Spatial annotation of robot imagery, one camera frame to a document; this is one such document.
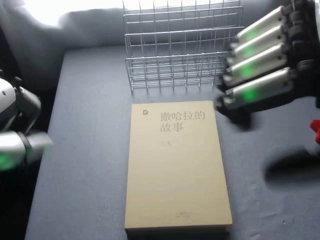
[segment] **red object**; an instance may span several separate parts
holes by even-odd
[[[320,120],[312,120],[310,128],[315,131],[315,141],[320,144]]]

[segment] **book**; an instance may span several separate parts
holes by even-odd
[[[126,232],[231,224],[213,102],[133,104]]]

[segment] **metal wire rack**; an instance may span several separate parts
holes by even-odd
[[[156,6],[153,0],[143,6],[139,0],[138,9],[127,9],[123,1],[131,92],[136,87],[214,86],[229,54],[228,43],[243,29],[243,8],[240,0],[190,2],[167,0],[166,6]]]

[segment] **robotic arm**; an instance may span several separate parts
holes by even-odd
[[[305,96],[320,108],[319,0],[291,0],[239,32],[220,76],[216,109],[250,125],[251,113]]]
[[[19,86],[20,82],[16,77],[16,87],[13,87],[0,78],[0,172],[40,159],[43,151],[52,145],[45,132],[28,134],[39,116],[41,102]],[[26,119],[21,132],[7,131],[20,114]]]

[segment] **table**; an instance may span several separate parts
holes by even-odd
[[[209,84],[130,92],[124,46],[65,54],[48,134],[54,147],[41,163],[26,240],[125,240],[131,105],[211,100]],[[259,127],[242,132],[216,121],[231,204],[231,240],[317,240],[320,183],[271,187],[271,156],[306,146],[319,118],[312,98],[258,113]]]

